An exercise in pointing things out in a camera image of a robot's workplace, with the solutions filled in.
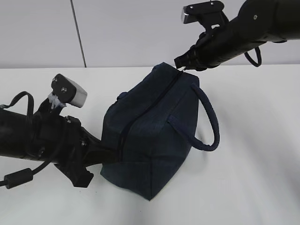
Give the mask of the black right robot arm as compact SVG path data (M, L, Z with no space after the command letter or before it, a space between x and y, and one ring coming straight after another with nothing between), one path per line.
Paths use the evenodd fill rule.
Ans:
M232 20L224 14L224 7L219 0L183 7L182 22L198 22L205 31L186 53L174 59L176 68L204 71L242 54L259 67L261 45L300 38L298 0L247 0Z

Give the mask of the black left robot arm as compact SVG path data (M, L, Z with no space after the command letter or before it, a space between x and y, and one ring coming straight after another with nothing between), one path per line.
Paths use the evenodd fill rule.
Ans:
M28 117L7 110L0 112L0 154L42 162L33 170L26 168L5 175L0 184L8 189L32 181L50 163L74 187L87 188L94 176L88 166L119 160L119 152L104 146L77 118L60 115L47 118L39 113Z

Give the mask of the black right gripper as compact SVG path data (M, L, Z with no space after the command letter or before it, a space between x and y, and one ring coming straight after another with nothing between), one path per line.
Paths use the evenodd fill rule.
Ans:
M236 41L234 30L213 30L199 37L190 52L175 58L175 67L196 71L217 67L237 56Z

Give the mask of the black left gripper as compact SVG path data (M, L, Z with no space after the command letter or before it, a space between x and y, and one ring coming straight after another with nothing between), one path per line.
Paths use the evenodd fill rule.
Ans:
M117 162L117 151L104 146L77 118L55 115L35 123L35 159L42 161L35 173L54 164L74 187L86 188L94 177L87 168Z

